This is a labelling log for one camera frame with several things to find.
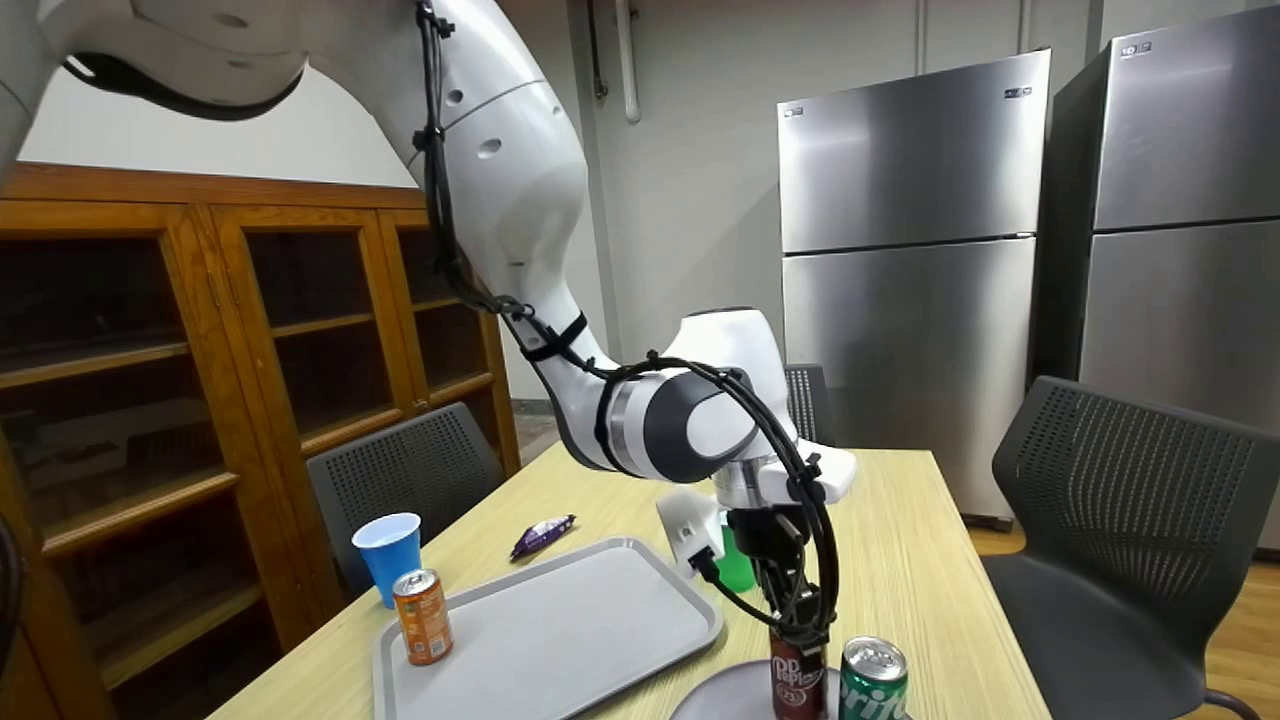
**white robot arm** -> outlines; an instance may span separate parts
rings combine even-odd
[[[0,0],[0,180],[52,70],[192,116],[252,116],[302,66],[345,83],[430,202],[442,243],[479,277],[540,371],[569,454],[629,477],[709,482],[731,514],[840,501],[851,456],[796,436],[760,311],[689,316],[665,352],[617,366],[563,281],[589,197],[585,148],[492,0]],[[798,537],[762,530],[760,555]]]

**tabletop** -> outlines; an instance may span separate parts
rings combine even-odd
[[[905,647],[913,720],[1049,718],[933,456],[857,454],[857,464],[857,485],[830,504],[840,620],[827,655],[835,659],[851,636],[883,636]],[[670,485],[581,467],[554,446],[439,534],[425,547],[425,565],[439,574],[447,598],[501,579],[512,574],[512,539],[526,526],[561,514],[575,514],[575,534],[540,560],[606,537],[636,537],[667,555],[656,522],[665,493],[670,493]],[[750,615],[721,599],[714,587],[698,586],[698,594],[725,615],[725,636],[689,665],[604,700],[589,718],[670,718],[713,673],[767,655],[767,633]],[[392,609],[380,609],[374,594],[365,594],[241,687],[215,718],[370,718],[370,640],[386,620]]]

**black chair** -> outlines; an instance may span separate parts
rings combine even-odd
[[[802,442],[830,446],[830,395],[819,366],[786,366],[786,412]]]
[[[1232,609],[1280,477],[1280,442],[1041,378],[996,448],[1029,534],[989,555],[1050,718],[1155,720],[1200,704],[1203,643]]]
[[[415,514],[429,543],[496,489],[501,460],[462,403],[442,403],[308,460],[328,547],[345,587],[370,579],[352,534],[382,514]]]

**gray tray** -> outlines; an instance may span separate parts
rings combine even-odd
[[[572,718],[721,636],[721,614],[638,539],[447,598],[447,626],[450,651],[429,669],[408,665],[395,620],[374,636],[380,720]]]

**cabinet door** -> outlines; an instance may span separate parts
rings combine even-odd
[[[512,399],[496,322],[447,287],[447,258],[425,213],[382,213],[392,273],[408,287],[408,352],[421,408],[468,403],[505,467],[517,471]]]
[[[175,208],[0,202],[0,501],[71,718],[103,694],[127,718],[161,665],[265,599],[192,277]]]
[[[0,718],[54,720],[54,704],[43,687],[29,636],[16,636],[9,659],[0,655]]]
[[[244,281],[249,347],[302,454],[386,426],[408,395],[370,218],[340,208],[215,213],[228,277]]]

